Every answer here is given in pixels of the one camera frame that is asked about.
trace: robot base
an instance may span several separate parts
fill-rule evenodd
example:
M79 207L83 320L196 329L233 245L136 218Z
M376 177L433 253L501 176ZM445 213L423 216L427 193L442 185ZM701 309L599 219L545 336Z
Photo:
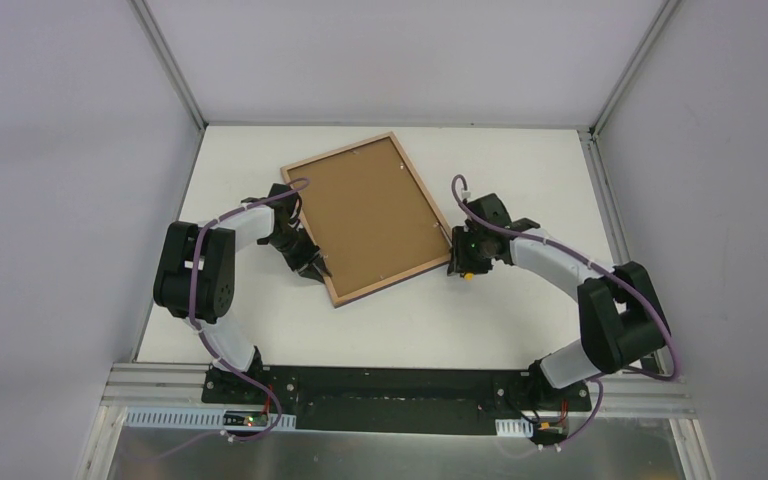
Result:
M300 430L496 435L495 420L521 410L559 411L567 400L571 412L590 411L584 382L535 400L533 370L265 366L258 352L247 373L273 389ZM202 402L262 405L266 394L211 367Z

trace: red wire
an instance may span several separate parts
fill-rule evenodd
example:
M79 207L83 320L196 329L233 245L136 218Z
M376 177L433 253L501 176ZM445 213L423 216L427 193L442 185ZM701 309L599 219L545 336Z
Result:
M267 386L269 387L270 391L274 392L274 390L272 390L272 385L267 385ZM266 396L266 404L263 406L263 410L260 411L261 415L263 415L264 413L269 413L269 404L271 403L271 400L272 399L269 397L269 395L267 395Z
M569 402L567 399L564 399L561 401L561 419L558 420L558 423L563 423L567 419L567 414L569 413Z

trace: white wall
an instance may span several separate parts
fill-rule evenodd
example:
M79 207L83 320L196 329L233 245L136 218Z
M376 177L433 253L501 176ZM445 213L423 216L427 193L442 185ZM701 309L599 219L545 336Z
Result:
M591 125L661 0L152 0L210 121Z
M768 2L684 2L602 154L719 477L768 478Z
M197 134L128 2L0 1L0 479L66 479Z

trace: metal panel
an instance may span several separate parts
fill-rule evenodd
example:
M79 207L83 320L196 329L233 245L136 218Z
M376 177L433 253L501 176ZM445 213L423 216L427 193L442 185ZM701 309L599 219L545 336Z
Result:
M575 128L662 1L149 3L209 122Z
M524 438L296 431L243 445L208 436L156 462L127 460L157 455L194 435L124 428L109 478L684 478L667 420L606 418L560 453L538 452Z

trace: cork board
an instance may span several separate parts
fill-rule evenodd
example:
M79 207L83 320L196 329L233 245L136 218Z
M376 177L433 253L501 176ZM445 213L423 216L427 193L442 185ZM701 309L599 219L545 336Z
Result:
M451 229L393 133L281 174L310 179L301 221L326 256L335 307L448 263Z

